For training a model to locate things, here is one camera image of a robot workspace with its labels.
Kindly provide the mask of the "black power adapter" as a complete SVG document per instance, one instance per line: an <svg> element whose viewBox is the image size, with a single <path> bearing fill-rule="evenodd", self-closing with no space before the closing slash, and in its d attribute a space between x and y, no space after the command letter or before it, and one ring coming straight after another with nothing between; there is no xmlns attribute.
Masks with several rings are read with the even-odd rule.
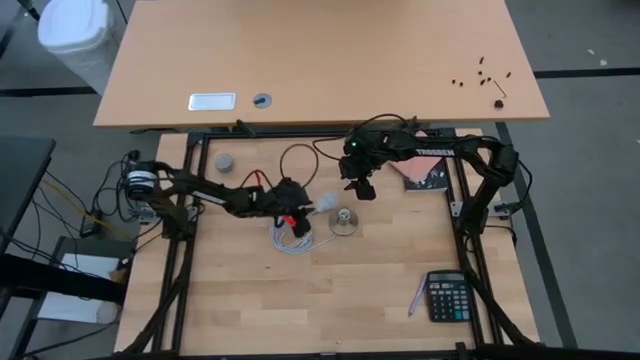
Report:
<svg viewBox="0 0 640 360"><path fill-rule="evenodd" d="M95 209L90 212L90 215L97 219L101 220L103 218L103 212L101 210ZM79 228L79 237L80 238L88 238L94 235L98 235L102 232L102 225L92 220L90 217L83 216L81 225Z"/></svg>

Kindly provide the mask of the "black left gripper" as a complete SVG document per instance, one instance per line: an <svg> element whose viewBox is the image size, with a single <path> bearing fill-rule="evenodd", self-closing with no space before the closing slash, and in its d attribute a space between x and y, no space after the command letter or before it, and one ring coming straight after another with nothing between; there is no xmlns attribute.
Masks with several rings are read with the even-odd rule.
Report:
<svg viewBox="0 0 640 360"><path fill-rule="evenodd" d="M313 204L306 189L289 177L282 178L277 184L277 196L265 193L259 200L259 209L266 217L292 216L301 208ZM296 238L302 238L311 231L311 223L305 213L292 216L295 224L292 231Z"/></svg>

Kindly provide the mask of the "white trash bin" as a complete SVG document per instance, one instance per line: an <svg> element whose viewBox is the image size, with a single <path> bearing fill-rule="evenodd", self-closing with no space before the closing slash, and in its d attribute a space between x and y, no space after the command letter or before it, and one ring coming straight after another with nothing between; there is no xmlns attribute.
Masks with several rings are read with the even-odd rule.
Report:
<svg viewBox="0 0 640 360"><path fill-rule="evenodd" d="M105 0L50 0L41 13L39 43L102 96L119 41Z"/></svg>

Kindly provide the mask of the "black book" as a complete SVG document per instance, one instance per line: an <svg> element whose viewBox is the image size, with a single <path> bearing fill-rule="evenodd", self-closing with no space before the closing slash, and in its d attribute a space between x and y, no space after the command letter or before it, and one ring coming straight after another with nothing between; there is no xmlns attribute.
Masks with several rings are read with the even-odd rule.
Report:
<svg viewBox="0 0 640 360"><path fill-rule="evenodd" d="M446 161L442 158L441 162L428 175L428 178L422 182L414 183L405 177L404 188L406 192L445 191L448 188Z"/></svg>

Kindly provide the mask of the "white lightbulb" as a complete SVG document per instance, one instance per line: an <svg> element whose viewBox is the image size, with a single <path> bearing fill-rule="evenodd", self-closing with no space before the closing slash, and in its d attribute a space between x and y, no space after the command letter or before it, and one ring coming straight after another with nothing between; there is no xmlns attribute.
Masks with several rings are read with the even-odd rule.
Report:
<svg viewBox="0 0 640 360"><path fill-rule="evenodd" d="M325 193L313 205L312 215L318 215L337 208L340 205L339 197L335 193Z"/></svg>

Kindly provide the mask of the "black side desk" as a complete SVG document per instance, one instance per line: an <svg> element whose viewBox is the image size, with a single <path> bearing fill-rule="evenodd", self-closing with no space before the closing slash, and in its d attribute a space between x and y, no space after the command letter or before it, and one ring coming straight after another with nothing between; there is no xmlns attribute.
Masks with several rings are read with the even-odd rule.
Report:
<svg viewBox="0 0 640 360"><path fill-rule="evenodd" d="M29 206L56 142L46 137L0 136L0 254Z"/></svg>

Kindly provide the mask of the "purple pen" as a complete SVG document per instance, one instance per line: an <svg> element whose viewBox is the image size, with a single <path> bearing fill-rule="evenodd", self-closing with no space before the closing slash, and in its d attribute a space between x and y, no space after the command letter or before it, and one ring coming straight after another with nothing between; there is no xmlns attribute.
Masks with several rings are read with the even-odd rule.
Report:
<svg viewBox="0 0 640 360"><path fill-rule="evenodd" d="M421 296L424 293L427 279L428 279L428 275L427 274L424 274L421 277L421 280L420 280L420 282L418 284L418 287L416 289L415 295L414 295L414 297L413 297L413 299L412 299L412 301L410 303L410 306L408 308L408 311L407 311L407 316L408 317L412 317L413 314L415 313L415 311L416 311L416 309L418 307L419 301L421 299Z"/></svg>

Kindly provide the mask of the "black calculator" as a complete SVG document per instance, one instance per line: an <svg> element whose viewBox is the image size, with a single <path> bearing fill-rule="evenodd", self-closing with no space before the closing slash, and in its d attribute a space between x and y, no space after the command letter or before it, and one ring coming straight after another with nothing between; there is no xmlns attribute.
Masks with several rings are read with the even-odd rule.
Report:
<svg viewBox="0 0 640 360"><path fill-rule="evenodd" d="M431 321L469 322L470 289L462 272L438 270L427 274L426 298Z"/></svg>

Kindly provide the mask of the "white floor box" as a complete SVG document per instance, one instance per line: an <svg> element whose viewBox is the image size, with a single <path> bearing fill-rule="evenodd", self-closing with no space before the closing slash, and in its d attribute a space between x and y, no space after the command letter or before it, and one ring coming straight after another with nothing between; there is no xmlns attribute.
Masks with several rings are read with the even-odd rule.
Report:
<svg viewBox="0 0 640 360"><path fill-rule="evenodd" d="M115 257L65 253L58 268L85 277L112 280L119 260ZM116 321L121 305L95 298L85 281L66 284L61 290L46 293L37 312L39 320L66 321L87 324L109 324Z"/></svg>

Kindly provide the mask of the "metal lamp socket base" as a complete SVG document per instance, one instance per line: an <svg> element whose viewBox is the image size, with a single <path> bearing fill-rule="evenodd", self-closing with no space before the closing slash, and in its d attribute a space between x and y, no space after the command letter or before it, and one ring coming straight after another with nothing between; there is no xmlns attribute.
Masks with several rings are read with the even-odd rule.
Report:
<svg viewBox="0 0 640 360"><path fill-rule="evenodd" d="M355 211L341 207L329 214L329 229L338 236L350 236L358 227L359 219Z"/></svg>

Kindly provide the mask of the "beige wooden desk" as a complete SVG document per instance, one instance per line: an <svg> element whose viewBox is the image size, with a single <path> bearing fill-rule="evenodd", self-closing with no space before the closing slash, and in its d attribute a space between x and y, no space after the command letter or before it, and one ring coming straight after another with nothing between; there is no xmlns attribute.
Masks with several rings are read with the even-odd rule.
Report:
<svg viewBox="0 0 640 360"><path fill-rule="evenodd" d="M194 93L235 93L235 108L189 111ZM270 107L254 106L260 93ZM153 0L134 6L95 125L344 124L382 113L549 116L504 0Z"/></svg>

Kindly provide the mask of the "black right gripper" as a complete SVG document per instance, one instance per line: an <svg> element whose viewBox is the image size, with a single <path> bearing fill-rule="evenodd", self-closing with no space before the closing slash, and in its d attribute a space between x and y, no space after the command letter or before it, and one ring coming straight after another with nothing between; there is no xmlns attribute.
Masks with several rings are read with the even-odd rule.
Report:
<svg viewBox="0 0 640 360"><path fill-rule="evenodd" d="M374 187L364 178L379 170L387 161L382 145L383 136L369 130L356 130L344 142L344 155L339 159L341 178L359 180L350 181L343 190L356 189L359 200L376 199Z"/></svg>

